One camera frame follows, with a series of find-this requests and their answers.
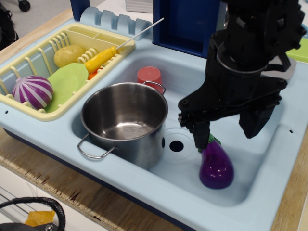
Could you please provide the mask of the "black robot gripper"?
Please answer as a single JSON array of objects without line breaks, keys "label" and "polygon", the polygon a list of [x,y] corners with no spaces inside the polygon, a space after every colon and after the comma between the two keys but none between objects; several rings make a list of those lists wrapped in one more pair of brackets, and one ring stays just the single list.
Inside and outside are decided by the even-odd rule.
[{"label": "black robot gripper", "polygon": [[222,35],[210,38],[205,81],[202,86],[179,101],[179,122],[193,132],[195,146],[208,145],[210,122],[239,115],[239,125],[248,139],[255,137],[279,105],[281,90],[287,86],[282,78],[261,74],[254,64],[240,67],[227,54]]}]

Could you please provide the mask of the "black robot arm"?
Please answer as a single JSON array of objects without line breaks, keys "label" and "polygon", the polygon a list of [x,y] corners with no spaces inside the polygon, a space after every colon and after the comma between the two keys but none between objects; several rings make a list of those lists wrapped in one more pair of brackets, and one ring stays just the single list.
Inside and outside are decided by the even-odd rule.
[{"label": "black robot arm", "polygon": [[229,0],[227,27],[209,42],[203,85],[179,102],[179,122],[205,149],[210,123],[239,115],[246,137],[256,136],[280,103],[286,80],[263,72],[286,72],[287,52],[300,48],[306,30],[296,0]]}]

